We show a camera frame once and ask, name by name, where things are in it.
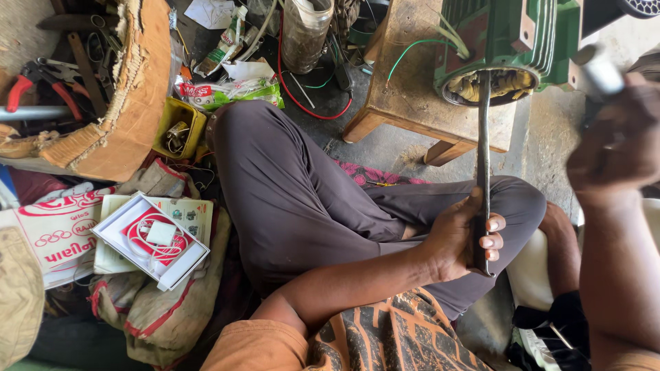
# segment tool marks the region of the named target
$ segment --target wooden stool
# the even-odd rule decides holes
[[[439,39],[434,29],[440,18],[440,1],[391,0],[387,17],[372,37],[380,47],[366,101],[344,128],[348,143],[361,140],[382,123],[388,123],[439,139],[428,149],[425,163],[442,166],[475,148],[479,137],[476,108],[447,103],[433,89],[436,48],[438,43],[424,42],[413,46],[401,59],[387,87],[387,76],[401,53],[411,43],[422,39]],[[490,149],[509,150],[516,103],[491,107],[489,119]]]

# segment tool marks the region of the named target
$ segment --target charger box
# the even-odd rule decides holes
[[[150,271],[149,258],[143,258],[133,253],[133,250],[129,247],[129,244],[133,242],[129,241],[123,231],[145,212],[153,209],[162,215],[163,220],[166,219],[183,231],[189,243],[173,260],[167,264],[157,263],[154,265],[153,271]],[[147,275],[158,281],[158,288],[162,291],[177,287],[210,252],[208,247],[190,234],[187,229],[180,226],[173,218],[160,211],[143,194],[136,195],[114,213],[108,215],[107,218],[92,228],[92,232],[131,263],[142,269]]]

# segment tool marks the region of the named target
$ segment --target plastic jar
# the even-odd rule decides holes
[[[334,0],[284,2],[282,60],[289,71],[303,75],[316,67],[334,10]]]

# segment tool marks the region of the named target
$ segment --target red-handled pliers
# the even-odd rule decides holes
[[[23,93],[25,93],[25,91],[30,88],[30,86],[42,79],[49,83],[50,86],[53,87],[53,90],[56,91],[59,96],[62,97],[62,99],[64,99],[64,101],[67,103],[67,106],[69,106],[69,109],[71,109],[71,112],[73,112],[73,117],[77,121],[82,121],[83,115],[81,114],[81,111],[78,108],[76,102],[64,87],[64,84],[57,80],[53,75],[49,74],[43,67],[37,65],[33,61],[29,61],[25,66],[23,66],[23,70],[18,76],[18,81],[11,88],[11,91],[9,91],[7,111],[16,112],[20,96],[22,96]]]

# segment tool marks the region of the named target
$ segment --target dark gray pants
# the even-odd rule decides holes
[[[401,241],[406,222],[430,228],[475,181],[362,190],[291,119],[260,101],[238,102],[217,120],[215,155],[222,191],[240,240],[243,266],[266,297],[301,273],[415,246]],[[494,176],[491,211],[506,218],[500,273],[545,214],[545,197],[518,178]],[[475,273],[425,287],[455,319],[494,279]]]

